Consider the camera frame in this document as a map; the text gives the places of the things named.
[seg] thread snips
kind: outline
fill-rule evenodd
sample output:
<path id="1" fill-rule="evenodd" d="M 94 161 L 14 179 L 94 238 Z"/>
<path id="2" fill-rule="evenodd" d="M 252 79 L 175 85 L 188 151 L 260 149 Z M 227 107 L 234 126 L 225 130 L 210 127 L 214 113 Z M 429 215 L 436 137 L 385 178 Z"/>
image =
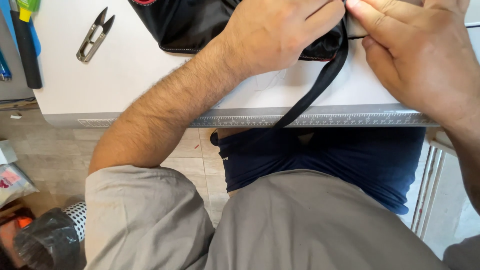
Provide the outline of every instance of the thread snips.
<path id="1" fill-rule="evenodd" d="M 107 15 L 107 9 L 106 7 L 95 19 L 95 22 L 92 24 L 90 29 L 88 30 L 88 33 L 82 42 L 82 45 L 80 46 L 80 49 L 78 49 L 77 52 L 77 59 L 82 61 L 82 62 L 88 62 L 92 58 L 93 54 L 95 54 L 96 50 L 102 44 L 103 40 L 107 36 L 108 32 L 110 31 L 110 28 L 112 27 L 113 20 L 115 19 L 115 15 L 113 15 L 108 21 L 105 22 L 105 16 Z M 93 35 L 95 33 L 95 30 L 101 26 L 102 27 L 102 33 L 98 36 L 98 38 L 95 41 L 92 41 Z M 92 44 L 92 47 L 90 50 L 85 54 L 85 49 L 87 48 L 88 44 Z"/>

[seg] navy blue shorts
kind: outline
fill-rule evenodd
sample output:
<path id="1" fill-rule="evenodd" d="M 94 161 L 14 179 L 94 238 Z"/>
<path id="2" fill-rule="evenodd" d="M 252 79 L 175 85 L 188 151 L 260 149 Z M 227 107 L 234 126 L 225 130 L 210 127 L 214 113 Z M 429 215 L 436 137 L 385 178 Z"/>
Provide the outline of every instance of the navy blue shorts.
<path id="1" fill-rule="evenodd" d="M 253 128 L 220 139 L 220 149 L 266 131 Z M 274 172 L 309 169 L 360 187 L 396 214 L 408 213 L 404 204 L 415 180 L 424 127 L 317 128 L 305 146 L 292 131 L 280 129 L 241 153 L 229 155 L 223 161 L 227 191 Z"/>

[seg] hand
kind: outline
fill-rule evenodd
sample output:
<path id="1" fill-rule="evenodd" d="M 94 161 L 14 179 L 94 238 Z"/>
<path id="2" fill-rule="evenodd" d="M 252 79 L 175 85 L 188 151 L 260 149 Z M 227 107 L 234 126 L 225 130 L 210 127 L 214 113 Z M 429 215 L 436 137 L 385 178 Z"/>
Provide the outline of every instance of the hand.
<path id="1" fill-rule="evenodd" d="M 226 46 L 229 61 L 246 77 L 281 70 L 344 13 L 340 0 L 243 0 L 214 41 Z"/>
<path id="2" fill-rule="evenodd" d="M 451 126 L 480 116 L 480 66 L 464 25 L 468 0 L 347 0 L 369 36 L 362 45 L 400 102 Z"/>

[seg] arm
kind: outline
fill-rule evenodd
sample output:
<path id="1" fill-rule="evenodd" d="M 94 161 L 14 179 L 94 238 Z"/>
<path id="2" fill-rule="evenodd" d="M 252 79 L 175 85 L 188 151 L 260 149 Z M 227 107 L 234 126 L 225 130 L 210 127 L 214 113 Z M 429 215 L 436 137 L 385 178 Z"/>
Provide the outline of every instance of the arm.
<path id="1" fill-rule="evenodd" d="M 403 104 L 447 131 L 480 214 L 480 65 L 464 26 L 468 0 L 347 0 L 369 33 L 367 62 Z"/>
<path id="2" fill-rule="evenodd" d="M 337 0 L 242 1 L 220 35 L 138 98 L 105 132 L 89 174 L 119 165 L 158 166 L 195 118 L 247 77 L 296 63 L 344 12 Z"/>

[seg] gray shirt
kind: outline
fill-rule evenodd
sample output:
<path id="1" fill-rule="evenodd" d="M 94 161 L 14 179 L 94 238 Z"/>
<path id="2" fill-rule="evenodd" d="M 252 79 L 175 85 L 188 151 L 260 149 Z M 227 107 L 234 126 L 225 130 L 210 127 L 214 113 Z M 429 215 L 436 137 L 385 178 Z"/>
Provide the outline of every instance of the gray shirt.
<path id="1" fill-rule="evenodd" d="M 310 170 L 241 189 L 216 230 L 193 183 L 173 169 L 99 170 L 85 199 L 87 270 L 448 269 L 358 187 Z"/>

